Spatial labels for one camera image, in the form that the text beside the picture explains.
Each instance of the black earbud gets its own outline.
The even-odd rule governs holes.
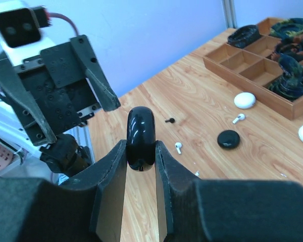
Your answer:
[[[147,171],[155,163],[156,130],[153,112],[147,107],[130,110],[126,154],[133,170]]]

